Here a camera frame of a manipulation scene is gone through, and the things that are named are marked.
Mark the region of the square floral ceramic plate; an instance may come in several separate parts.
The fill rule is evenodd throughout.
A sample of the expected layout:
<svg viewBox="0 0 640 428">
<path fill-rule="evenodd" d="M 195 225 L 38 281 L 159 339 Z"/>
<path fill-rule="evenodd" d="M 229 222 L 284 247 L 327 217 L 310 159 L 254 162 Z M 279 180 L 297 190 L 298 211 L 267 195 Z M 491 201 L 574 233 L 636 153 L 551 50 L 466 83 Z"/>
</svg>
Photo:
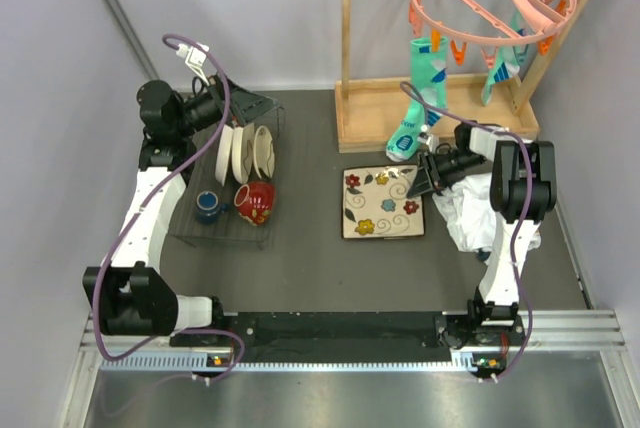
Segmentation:
<svg viewBox="0 0 640 428">
<path fill-rule="evenodd" d="M 343 171 L 342 238 L 412 238 L 425 234 L 424 206 L 408 192 L 416 165 L 348 168 Z"/>
</svg>

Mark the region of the cream small plate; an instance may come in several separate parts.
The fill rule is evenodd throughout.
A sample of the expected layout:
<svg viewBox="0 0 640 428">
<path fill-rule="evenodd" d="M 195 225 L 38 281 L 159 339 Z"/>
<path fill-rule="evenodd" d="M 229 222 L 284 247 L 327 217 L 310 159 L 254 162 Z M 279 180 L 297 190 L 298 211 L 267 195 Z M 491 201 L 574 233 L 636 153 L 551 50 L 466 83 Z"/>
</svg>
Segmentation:
<svg viewBox="0 0 640 428">
<path fill-rule="evenodd" d="M 254 135 L 253 168 L 259 179 L 271 181 L 275 171 L 275 145 L 270 130 L 259 126 Z"/>
</svg>

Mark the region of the cream round plate with drawing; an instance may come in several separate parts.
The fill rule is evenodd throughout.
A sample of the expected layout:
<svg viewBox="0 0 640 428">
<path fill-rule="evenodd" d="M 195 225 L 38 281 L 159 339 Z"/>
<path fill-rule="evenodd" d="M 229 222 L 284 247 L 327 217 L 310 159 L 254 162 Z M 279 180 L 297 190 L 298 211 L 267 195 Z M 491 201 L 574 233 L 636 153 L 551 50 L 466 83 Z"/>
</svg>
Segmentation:
<svg viewBox="0 0 640 428">
<path fill-rule="evenodd" d="M 236 127 L 233 131 L 231 162 L 235 180 L 240 184 L 248 182 L 253 167 L 253 123 Z"/>
</svg>

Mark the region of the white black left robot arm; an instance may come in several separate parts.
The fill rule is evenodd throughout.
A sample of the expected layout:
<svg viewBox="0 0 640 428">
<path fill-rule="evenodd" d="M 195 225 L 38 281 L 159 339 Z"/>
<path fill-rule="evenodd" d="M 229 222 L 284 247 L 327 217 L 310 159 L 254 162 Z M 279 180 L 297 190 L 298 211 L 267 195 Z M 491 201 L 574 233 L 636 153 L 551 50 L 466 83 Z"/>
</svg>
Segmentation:
<svg viewBox="0 0 640 428">
<path fill-rule="evenodd" d="M 232 120 L 247 125 L 280 102 L 219 76 L 185 99 L 163 80 L 142 85 L 136 99 L 143 122 L 136 193 L 114 245 L 83 275 L 94 327 L 108 336 L 165 336 L 185 329 L 205 344 L 226 335 L 212 297 L 177 295 L 159 272 L 161 250 L 192 167 L 204 155 L 192 141 L 214 127 L 221 137 Z"/>
</svg>

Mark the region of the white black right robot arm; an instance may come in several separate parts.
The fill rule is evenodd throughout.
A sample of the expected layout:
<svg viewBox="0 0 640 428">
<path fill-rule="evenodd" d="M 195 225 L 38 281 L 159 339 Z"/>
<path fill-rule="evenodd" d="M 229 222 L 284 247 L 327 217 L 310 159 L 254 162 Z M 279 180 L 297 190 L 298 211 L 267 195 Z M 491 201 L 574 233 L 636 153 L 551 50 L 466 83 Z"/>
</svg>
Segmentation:
<svg viewBox="0 0 640 428">
<path fill-rule="evenodd" d="M 455 146 L 448 151 L 419 153 L 408 195 L 441 195 L 450 176 L 487 161 L 492 163 L 489 203 L 496 219 L 488 266 L 466 313 L 436 318 L 439 341 L 454 349 L 471 339 L 481 344 L 498 336 L 509 339 L 523 329 L 521 274 L 530 242 L 556 204 L 554 145 L 475 122 L 455 128 Z"/>
</svg>

